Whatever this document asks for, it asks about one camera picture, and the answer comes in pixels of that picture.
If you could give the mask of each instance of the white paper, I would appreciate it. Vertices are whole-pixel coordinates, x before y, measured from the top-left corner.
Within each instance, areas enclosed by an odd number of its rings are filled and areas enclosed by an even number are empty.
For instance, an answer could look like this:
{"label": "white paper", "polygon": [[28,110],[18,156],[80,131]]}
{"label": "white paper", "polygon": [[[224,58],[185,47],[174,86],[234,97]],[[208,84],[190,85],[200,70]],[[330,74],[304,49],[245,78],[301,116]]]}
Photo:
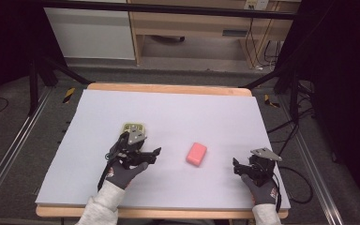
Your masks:
{"label": "white paper", "polygon": [[[86,205],[97,194],[104,158],[126,122],[143,123],[142,150],[161,147],[155,164],[127,187],[122,207],[251,209],[233,158],[270,142],[255,97],[85,90],[36,203]],[[193,143],[207,147],[200,167],[186,162]],[[278,169],[281,208],[290,208]]]}

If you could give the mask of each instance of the white cabinet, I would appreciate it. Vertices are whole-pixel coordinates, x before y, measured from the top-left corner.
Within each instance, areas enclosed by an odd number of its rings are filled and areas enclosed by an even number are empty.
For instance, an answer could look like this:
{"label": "white cabinet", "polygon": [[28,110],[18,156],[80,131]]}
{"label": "white cabinet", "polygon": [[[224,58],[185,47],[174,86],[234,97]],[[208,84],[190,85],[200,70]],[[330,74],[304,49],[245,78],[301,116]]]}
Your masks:
{"label": "white cabinet", "polygon": [[45,11],[66,58],[135,60],[127,12],[66,8]]}

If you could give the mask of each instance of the pink sponge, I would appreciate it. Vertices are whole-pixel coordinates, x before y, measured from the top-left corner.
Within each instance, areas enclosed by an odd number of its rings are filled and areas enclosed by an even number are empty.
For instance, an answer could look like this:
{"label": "pink sponge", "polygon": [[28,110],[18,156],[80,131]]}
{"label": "pink sponge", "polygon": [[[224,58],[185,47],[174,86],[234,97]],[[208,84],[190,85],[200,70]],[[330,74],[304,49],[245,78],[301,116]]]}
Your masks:
{"label": "pink sponge", "polygon": [[195,142],[194,144],[192,144],[192,147],[188,152],[186,161],[195,166],[199,166],[203,161],[205,153],[206,147],[201,145],[200,143]]}

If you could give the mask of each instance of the gray glove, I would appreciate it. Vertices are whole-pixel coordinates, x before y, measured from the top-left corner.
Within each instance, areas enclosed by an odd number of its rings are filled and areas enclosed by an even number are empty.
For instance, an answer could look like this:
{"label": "gray glove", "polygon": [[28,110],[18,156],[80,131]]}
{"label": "gray glove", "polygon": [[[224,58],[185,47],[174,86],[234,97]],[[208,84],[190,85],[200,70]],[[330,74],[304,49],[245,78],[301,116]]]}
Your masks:
{"label": "gray glove", "polygon": [[249,187],[255,205],[265,203],[276,204],[278,192],[273,180],[269,180],[261,187],[257,187],[246,174],[242,174],[241,179]]}
{"label": "gray glove", "polygon": [[147,169],[148,163],[144,162],[139,166],[132,169],[125,169],[119,160],[116,160],[109,172],[107,173],[106,180],[113,183],[114,185],[125,189],[130,181],[139,173]]}

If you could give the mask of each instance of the table surface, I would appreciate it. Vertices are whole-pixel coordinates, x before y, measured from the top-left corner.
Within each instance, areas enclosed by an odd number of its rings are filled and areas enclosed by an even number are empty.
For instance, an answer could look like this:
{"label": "table surface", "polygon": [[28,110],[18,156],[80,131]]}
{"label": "table surface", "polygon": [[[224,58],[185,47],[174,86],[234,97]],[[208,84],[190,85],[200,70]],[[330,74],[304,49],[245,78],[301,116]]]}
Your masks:
{"label": "table surface", "polygon": [[[181,86],[130,83],[92,83],[88,90],[112,90],[126,92],[175,93],[192,95],[219,95],[251,97],[247,89],[216,86]],[[80,217],[81,206],[39,204],[37,214],[41,217]],[[195,210],[195,209],[140,209],[119,208],[120,218],[253,218],[251,210]],[[279,217],[288,216],[288,210],[279,211]]]}

